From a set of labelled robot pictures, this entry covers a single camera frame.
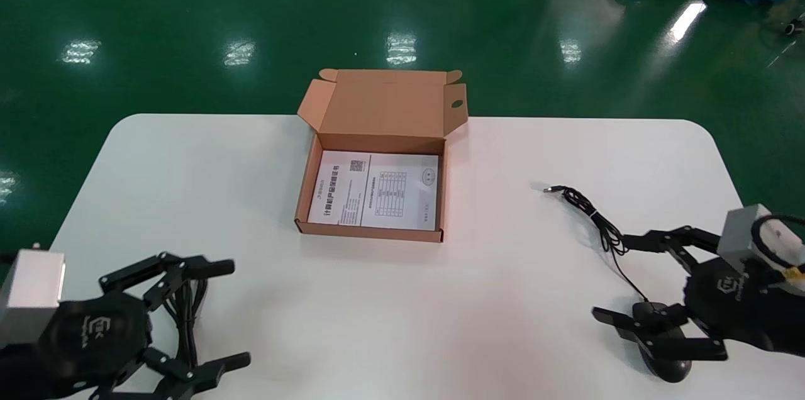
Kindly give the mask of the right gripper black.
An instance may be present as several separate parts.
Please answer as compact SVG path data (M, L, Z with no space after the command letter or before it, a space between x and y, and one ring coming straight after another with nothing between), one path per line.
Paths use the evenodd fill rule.
M638 318L593 308L600 323L616 328L621 339L636 343L653 360L668 362L724 362L721 341L687 338L681 330L689 319L704 325L715 339L736 340L767 352L804 355L804 299L783 289L761 289L721 258L700 263L687 251L696 247L717 253L721 237L694 227L670 231L650 230L644 235L624 235L627 249L668 253L689 274L684 288L685 306L660 308L647 305Z

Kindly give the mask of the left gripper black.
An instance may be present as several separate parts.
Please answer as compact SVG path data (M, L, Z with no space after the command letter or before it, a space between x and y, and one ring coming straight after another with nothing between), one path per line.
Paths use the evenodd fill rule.
M218 388L227 372L248 367L250 352L191 368L152 343L148 312L155 311L190 281L230 275L234 260L210 262L201 255L159 253L101 276L103 296L60 303L34 343L2 350L2 399L58 399L97 387L91 399L191 399ZM143 300L127 293L158 277ZM153 392L115 392L143 366L164 375Z

